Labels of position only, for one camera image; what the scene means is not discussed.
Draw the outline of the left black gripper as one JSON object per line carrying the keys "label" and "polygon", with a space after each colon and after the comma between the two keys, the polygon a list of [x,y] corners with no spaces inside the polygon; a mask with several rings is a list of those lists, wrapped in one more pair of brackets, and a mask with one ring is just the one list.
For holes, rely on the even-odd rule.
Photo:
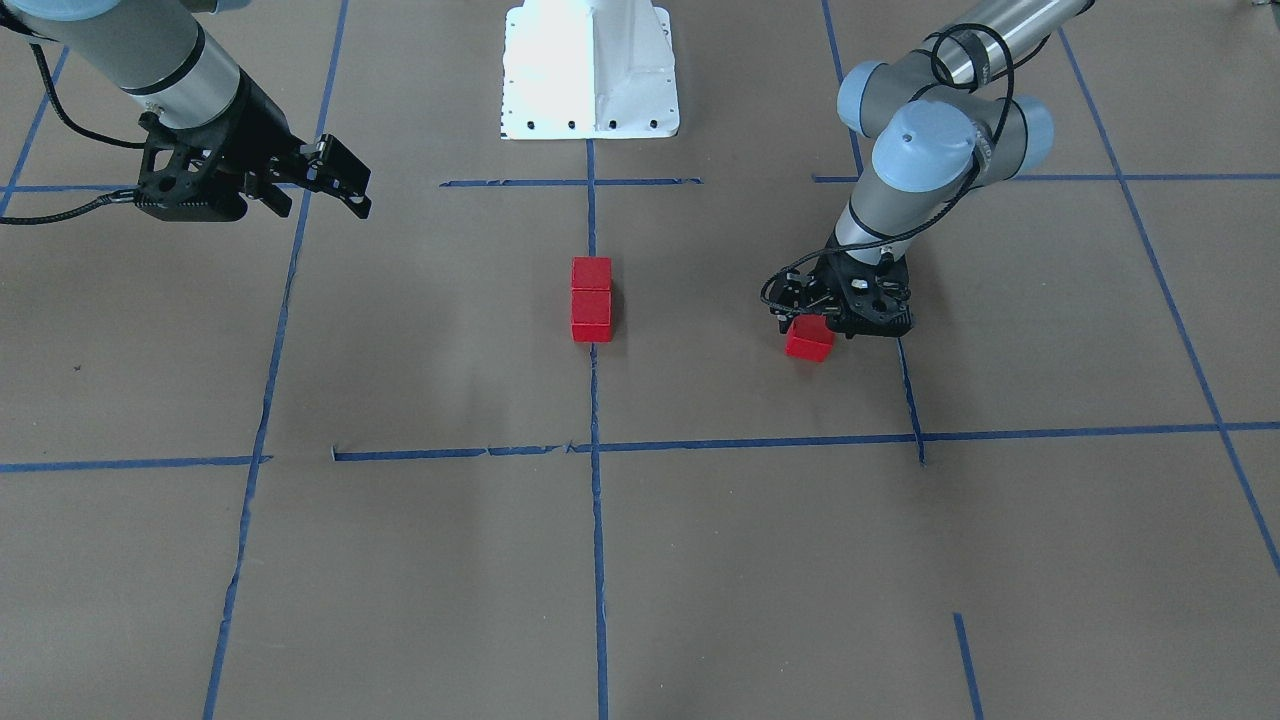
{"label": "left black gripper", "polygon": [[876,264],[861,263],[846,252],[818,261],[818,281],[829,301],[778,301],[778,332],[820,333],[827,328],[849,338],[874,336],[900,338],[914,327],[910,309],[908,260],[890,255]]}

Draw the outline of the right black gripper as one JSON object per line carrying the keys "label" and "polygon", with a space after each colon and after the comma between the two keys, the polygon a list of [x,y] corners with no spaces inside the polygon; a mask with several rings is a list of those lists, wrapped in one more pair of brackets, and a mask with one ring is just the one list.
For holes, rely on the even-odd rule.
{"label": "right black gripper", "polygon": [[340,200],[360,220],[371,214],[370,168],[334,135],[303,145],[283,110],[250,76],[239,78],[232,105],[200,132],[207,150],[198,172],[200,197],[243,193],[288,218],[293,200],[282,183],[298,181],[305,190]]}

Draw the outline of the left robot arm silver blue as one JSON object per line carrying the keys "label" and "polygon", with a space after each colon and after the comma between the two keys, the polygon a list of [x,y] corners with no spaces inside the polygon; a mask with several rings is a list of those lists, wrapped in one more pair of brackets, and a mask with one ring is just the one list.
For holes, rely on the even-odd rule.
{"label": "left robot arm silver blue", "polygon": [[1088,1],[982,1],[893,63],[844,78],[837,113],[873,142],[823,249],[760,291],[787,333],[805,316],[849,338],[914,324],[908,251],[970,192],[1021,176],[1055,141],[1050,109],[1015,92],[1018,69]]}

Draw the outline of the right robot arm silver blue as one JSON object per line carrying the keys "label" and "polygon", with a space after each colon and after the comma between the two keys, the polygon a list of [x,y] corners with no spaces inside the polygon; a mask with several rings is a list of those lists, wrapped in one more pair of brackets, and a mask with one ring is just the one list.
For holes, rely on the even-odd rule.
{"label": "right robot arm silver blue", "polygon": [[338,138],[311,143],[284,111],[200,24],[225,1],[5,1],[3,26],[79,54],[141,106],[146,140],[132,190],[96,208],[129,202],[161,222],[223,223],[250,200],[279,217],[292,209],[285,184],[339,199],[367,218],[369,168]]}

